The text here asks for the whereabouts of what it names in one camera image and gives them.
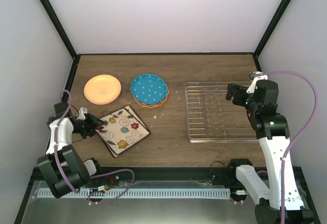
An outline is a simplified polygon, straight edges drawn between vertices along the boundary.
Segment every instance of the flower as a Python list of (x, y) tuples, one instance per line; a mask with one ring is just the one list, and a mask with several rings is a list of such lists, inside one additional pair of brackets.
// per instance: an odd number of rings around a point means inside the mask
[(132, 127), (133, 129), (137, 130), (137, 128), (138, 128), (138, 123), (133, 123), (133, 124), (131, 124), (131, 127)]
[(110, 122), (110, 123), (116, 123), (116, 119), (115, 119), (115, 118), (110, 118), (110, 119), (109, 119), (109, 122)]
[(118, 142), (118, 148), (120, 148), (120, 149), (126, 148), (127, 146), (128, 146), (127, 141), (121, 140), (120, 142)]
[(126, 128), (126, 127), (122, 127), (122, 128), (121, 128), (121, 131), (122, 131), (123, 133), (127, 133), (127, 132), (129, 132), (129, 129)]

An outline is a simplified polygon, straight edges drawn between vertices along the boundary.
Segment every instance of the wire rack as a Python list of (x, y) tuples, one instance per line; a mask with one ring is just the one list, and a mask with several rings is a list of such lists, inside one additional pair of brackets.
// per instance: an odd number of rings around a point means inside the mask
[[(234, 82), (248, 86), (249, 82)], [(228, 83), (186, 83), (190, 142), (257, 142), (243, 107), (225, 99)]]

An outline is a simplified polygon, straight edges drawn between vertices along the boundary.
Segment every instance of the wooden tabletop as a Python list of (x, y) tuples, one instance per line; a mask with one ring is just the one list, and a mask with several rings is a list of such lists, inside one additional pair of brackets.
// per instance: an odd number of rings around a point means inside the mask
[[(190, 143), (186, 123), (187, 82), (248, 81), (255, 70), (252, 55), (82, 56), (71, 89), (73, 105), (87, 107), (98, 118), (130, 105), (151, 135), (117, 158), (98, 135), (73, 143), (74, 148), (82, 160), (94, 157), (102, 166), (209, 167), (213, 161), (228, 163), (233, 158), (248, 158), (255, 166), (265, 166), (259, 143)], [(156, 74), (168, 85), (170, 94), (161, 107), (143, 108), (134, 101), (131, 81), (144, 73)], [(86, 82), (100, 74), (113, 75), (122, 84), (120, 96), (108, 105), (94, 105), (83, 93)], [(73, 141), (78, 139), (80, 136), (73, 134)]]

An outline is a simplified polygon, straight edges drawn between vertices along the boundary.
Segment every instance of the leaf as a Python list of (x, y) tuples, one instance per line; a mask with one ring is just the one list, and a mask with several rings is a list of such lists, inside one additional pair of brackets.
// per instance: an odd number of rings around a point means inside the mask
[(115, 145), (112, 141), (107, 141), (109, 145)]

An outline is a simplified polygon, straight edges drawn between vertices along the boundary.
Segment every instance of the blue polka dot plate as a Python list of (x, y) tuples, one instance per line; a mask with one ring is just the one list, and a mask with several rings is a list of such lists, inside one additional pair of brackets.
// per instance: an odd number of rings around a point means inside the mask
[(160, 103), (167, 96), (167, 85), (164, 80), (154, 74), (137, 76), (131, 85), (131, 92), (135, 99), (144, 104)]

